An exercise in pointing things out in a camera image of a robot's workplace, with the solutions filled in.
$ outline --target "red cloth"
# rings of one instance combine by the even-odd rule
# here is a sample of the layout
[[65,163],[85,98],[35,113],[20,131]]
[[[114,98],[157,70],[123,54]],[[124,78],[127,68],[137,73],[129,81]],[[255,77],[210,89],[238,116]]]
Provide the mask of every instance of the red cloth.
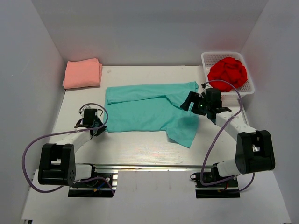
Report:
[[[247,72],[239,60],[226,57],[211,67],[208,74],[209,81],[221,79],[231,83],[235,88],[239,88],[247,81]],[[211,82],[212,87],[220,89],[221,92],[230,92],[232,87],[223,82]]]

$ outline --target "white basket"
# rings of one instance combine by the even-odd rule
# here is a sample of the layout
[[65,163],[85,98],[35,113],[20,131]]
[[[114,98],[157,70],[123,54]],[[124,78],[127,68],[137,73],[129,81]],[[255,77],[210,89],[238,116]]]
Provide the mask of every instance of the white basket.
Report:
[[[240,88],[238,88],[238,91],[242,97],[254,93],[254,86],[251,80],[251,76],[249,74],[249,71],[247,69],[246,63],[242,57],[241,54],[237,52],[229,52],[229,51],[216,51],[216,52],[204,52],[201,54],[201,60],[202,65],[204,67],[205,77],[206,81],[209,81],[207,78],[207,75],[210,72],[210,69],[213,65],[215,65],[218,61],[222,60],[226,57],[232,57],[236,60],[240,60],[242,62],[242,65],[246,68],[247,71],[247,82]],[[238,98],[237,93],[235,90],[231,90],[230,92],[222,92],[221,93],[221,99],[222,100],[233,100]]]

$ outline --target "teal shirt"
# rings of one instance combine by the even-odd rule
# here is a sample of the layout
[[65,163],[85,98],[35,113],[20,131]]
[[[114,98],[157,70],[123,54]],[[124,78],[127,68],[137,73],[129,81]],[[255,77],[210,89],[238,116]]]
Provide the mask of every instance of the teal shirt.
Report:
[[166,131],[170,139],[190,147],[199,117],[179,107],[198,88],[196,82],[109,87],[105,96],[107,131]]

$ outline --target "folded pink towel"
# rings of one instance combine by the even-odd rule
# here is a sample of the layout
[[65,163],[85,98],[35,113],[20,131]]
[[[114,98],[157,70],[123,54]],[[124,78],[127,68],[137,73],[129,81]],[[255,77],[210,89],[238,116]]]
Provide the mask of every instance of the folded pink towel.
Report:
[[97,58],[80,62],[68,62],[63,86],[65,89],[99,86],[102,77],[102,64]]

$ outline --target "gray wall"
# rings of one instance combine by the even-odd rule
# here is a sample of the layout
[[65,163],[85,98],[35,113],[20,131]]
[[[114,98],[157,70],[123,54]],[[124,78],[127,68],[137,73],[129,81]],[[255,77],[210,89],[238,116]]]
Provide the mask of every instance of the gray wall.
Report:
[[240,51],[267,0],[32,0],[64,60],[197,65]]
[[[0,30],[0,217],[15,224],[28,193],[22,153],[31,140],[51,132],[64,95],[65,63],[30,0],[1,0]],[[28,153],[31,175],[41,146]]]
[[245,101],[247,115],[272,134],[274,174],[292,223],[299,223],[298,41],[299,1],[270,0],[241,51],[256,89]]

